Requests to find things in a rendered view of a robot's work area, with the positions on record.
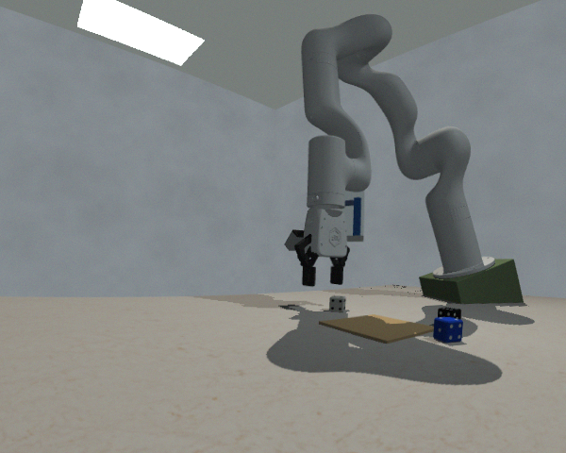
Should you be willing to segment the black die with white pips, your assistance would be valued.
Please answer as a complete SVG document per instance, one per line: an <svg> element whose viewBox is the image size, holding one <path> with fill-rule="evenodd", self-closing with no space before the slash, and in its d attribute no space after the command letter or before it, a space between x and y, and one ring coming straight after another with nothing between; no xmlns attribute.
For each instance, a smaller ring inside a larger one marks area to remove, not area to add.
<svg viewBox="0 0 566 453"><path fill-rule="evenodd" d="M454 317L461 319L461 309L454 308L440 308L438 309L438 317Z"/></svg>

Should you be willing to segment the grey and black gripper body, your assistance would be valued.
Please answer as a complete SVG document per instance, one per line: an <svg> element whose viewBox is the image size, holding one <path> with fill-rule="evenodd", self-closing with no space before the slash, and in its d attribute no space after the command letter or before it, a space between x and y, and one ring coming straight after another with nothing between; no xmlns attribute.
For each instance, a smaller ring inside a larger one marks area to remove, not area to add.
<svg viewBox="0 0 566 453"><path fill-rule="evenodd" d="M304 238L311 234L311 252L319 257L343 258L347 254L346 222L342 209L310 208L307 213ZM313 245L313 248L312 248ZM314 251L313 251L314 250Z"/></svg>

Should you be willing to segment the blue die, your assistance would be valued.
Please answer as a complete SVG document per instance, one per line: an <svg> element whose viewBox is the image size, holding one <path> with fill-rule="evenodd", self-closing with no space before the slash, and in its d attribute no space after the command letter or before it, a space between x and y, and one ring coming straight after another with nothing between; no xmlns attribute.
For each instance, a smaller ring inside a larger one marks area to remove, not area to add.
<svg viewBox="0 0 566 453"><path fill-rule="evenodd" d="M434 320L433 337L445 343L460 342L463 321L452 317L438 317Z"/></svg>

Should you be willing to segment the tan flat mat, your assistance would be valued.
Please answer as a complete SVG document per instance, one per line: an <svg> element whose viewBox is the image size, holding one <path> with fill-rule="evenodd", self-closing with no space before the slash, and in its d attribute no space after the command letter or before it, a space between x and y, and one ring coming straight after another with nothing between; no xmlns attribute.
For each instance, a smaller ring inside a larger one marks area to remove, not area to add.
<svg viewBox="0 0 566 453"><path fill-rule="evenodd" d="M432 326L375 314L319 321L319 324L384 344L405 340L434 331L434 327Z"/></svg>

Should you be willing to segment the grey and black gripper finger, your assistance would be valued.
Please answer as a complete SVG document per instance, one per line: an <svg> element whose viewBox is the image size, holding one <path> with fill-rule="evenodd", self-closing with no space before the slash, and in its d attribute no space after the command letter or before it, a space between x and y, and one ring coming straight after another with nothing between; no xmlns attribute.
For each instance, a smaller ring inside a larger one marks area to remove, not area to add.
<svg viewBox="0 0 566 453"><path fill-rule="evenodd" d="M330 258L333 266L331 266L330 283L342 285L343 267L347 261L350 248L347 246L347 254L344 258ZM339 261L338 261L339 260Z"/></svg>
<svg viewBox="0 0 566 453"><path fill-rule="evenodd" d="M319 256L317 253L311 252L311 246L308 248L307 253L305 253L305 247L310 243L311 234L297 243L294 248L297 253L297 258L300 260L301 266L303 266L302 285L314 287L316 267L313 267L313 265Z"/></svg>

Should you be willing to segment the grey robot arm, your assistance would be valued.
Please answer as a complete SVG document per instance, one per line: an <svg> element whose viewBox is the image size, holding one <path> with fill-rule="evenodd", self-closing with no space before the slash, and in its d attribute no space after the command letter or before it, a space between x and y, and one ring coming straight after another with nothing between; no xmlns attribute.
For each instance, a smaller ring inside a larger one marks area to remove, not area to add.
<svg viewBox="0 0 566 453"><path fill-rule="evenodd" d="M307 207L344 209L345 191L362 192L371 182L369 147L357 123L341 107L340 79L369 93L384 112L404 176L418 180L440 173L425 198L442 263L433 276L462 277L488 269L495 259L481 257L463 191L471 156L467 136L447 126L417 140L418 110L407 86L398 75L376 71L367 63L391 36L386 18L364 14L312 29L303 39L305 114L327 134L308 142Z"/></svg>

